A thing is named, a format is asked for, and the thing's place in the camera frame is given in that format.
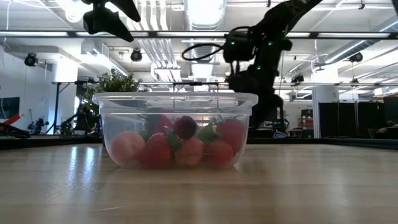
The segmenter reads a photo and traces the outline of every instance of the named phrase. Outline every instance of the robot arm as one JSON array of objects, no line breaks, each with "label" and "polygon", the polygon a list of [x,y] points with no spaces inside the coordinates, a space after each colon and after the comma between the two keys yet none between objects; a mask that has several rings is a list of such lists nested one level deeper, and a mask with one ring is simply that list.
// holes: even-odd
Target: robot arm
[{"label": "robot arm", "polygon": [[[258,95],[259,102],[253,107],[250,127],[257,129],[264,118],[276,107],[283,106],[283,100],[274,94],[274,80],[279,76],[278,65],[283,50],[290,50],[292,43],[286,34],[293,29],[298,21],[322,0],[289,0],[279,3],[268,10],[264,18],[252,27],[237,27],[226,35],[226,42],[212,54],[223,50],[225,62],[231,64],[231,76],[227,78],[229,89],[235,92],[253,93]],[[214,44],[198,44],[187,48],[182,57],[193,48]],[[245,71],[239,71],[239,62],[254,63]]]}]

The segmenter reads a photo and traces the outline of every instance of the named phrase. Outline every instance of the green plant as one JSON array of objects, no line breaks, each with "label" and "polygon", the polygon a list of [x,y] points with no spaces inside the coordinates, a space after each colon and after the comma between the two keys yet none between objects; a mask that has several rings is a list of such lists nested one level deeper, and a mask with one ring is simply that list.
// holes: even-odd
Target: green plant
[{"label": "green plant", "polygon": [[95,115],[98,115],[98,105],[93,103],[93,95],[96,93],[145,91],[139,89],[139,83],[134,80],[132,75],[122,76],[115,74],[114,70],[111,72],[112,74],[104,73],[98,76],[97,84],[86,86],[85,98],[88,102],[85,103],[85,106],[93,110]]}]

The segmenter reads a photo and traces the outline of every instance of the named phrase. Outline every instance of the potted plant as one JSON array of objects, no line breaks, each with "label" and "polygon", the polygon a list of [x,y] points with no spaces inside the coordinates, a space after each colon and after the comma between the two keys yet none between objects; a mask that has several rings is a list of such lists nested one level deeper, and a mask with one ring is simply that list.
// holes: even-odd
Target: potted plant
[{"label": "potted plant", "polygon": [[[104,73],[98,76],[98,82],[94,85],[87,85],[87,92],[85,94],[85,98],[87,99],[87,103],[85,106],[94,113],[96,116],[96,120],[98,121],[98,129],[101,132],[101,117],[99,114],[99,107],[95,103],[93,103],[93,95],[96,93],[105,93],[105,92],[138,92],[138,91],[146,91],[145,89],[139,88],[139,82],[135,81],[133,75],[118,75],[114,70],[111,71],[111,74]],[[125,102],[115,102],[120,105],[132,103],[130,101]]]}]

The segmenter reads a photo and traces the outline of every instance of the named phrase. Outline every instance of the wooden tabletop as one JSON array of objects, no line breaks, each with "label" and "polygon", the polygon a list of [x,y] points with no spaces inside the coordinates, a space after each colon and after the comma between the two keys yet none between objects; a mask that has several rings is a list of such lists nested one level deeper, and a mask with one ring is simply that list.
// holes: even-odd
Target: wooden tabletop
[{"label": "wooden tabletop", "polygon": [[0,151],[0,223],[398,223],[398,152],[255,145],[231,170],[126,170],[97,144]]}]

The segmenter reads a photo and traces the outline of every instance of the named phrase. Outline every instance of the ventilation pipe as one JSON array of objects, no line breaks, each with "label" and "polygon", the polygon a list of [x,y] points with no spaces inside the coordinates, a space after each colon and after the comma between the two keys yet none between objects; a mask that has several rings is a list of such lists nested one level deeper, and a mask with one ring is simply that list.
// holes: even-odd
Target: ventilation pipe
[{"label": "ventilation pipe", "polygon": [[[144,30],[149,30],[149,26],[147,23],[147,1],[146,0],[141,0],[141,26]],[[166,68],[166,63],[163,60],[162,52],[160,52],[160,49],[157,48],[156,42],[154,39],[149,40],[149,47],[154,50],[155,58],[160,61],[160,64],[162,65],[162,68]]]},{"label": "ventilation pipe", "polygon": [[[135,5],[137,7],[139,7],[137,0],[135,0],[134,3],[135,3]],[[141,26],[138,23],[133,22],[130,18],[127,18],[127,26],[128,26],[129,29],[142,30]],[[162,64],[160,63],[160,60],[158,60],[156,58],[155,52],[152,50],[152,47],[150,46],[149,40],[147,40],[147,39],[138,39],[137,41],[138,41],[138,44],[141,46],[141,48],[144,49],[145,53],[149,57],[149,60],[151,60],[151,62],[154,63],[154,65],[157,68],[162,67]]]},{"label": "ventilation pipe", "polygon": [[[162,30],[169,30],[166,22],[166,12],[166,0],[160,0],[160,26]],[[179,68],[179,66],[177,65],[177,60],[175,59],[172,41],[170,39],[164,39],[164,42],[166,44],[166,51],[169,53],[172,60],[171,62],[173,64],[173,68]]]},{"label": "ventilation pipe", "polygon": [[[150,2],[150,26],[152,26],[153,30],[159,30],[159,26],[157,25],[157,8],[156,8],[156,0],[149,0]],[[156,46],[160,46],[160,48],[163,50],[164,55],[162,52],[160,52],[160,59],[161,60],[166,60],[166,67],[165,68],[172,68],[172,59],[170,58],[170,55],[166,49],[166,44],[164,42],[164,39],[155,39],[154,40]]]},{"label": "ventilation pipe", "polygon": [[[394,19],[392,22],[386,22],[387,25],[382,26],[382,28],[374,29],[374,32],[396,32],[398,30],[398,21]],[[341,47],[340,49],[336,50],[335,52],[332,52],[328,54],[327,56],[324,57],[319,57],[318,58],[318,65],[324,66],[324,65],[330,65],[336,62],[339,62],[341,60],[344,60],[378,42],[381,40],[355,40],[352,41],[345,46]],[[300,66],[298,66],[295,71],[304,73],[308,70],[312,69],[312,66],[310,65],[311,62],[305,62],[302,63]]]},{"label": "ventilation pipe", "polygon": [[[184,0],[185,20],[189,30],[221,30],[224,24],[226,0]],[[201,57],[214,51],[214,47],[200,47],[192,50],[191,57]],[[213,56],[202,60],[211,62]],[[195,78],[209,79],[213,72],[213,65],[200,64],[191,66]]]}]

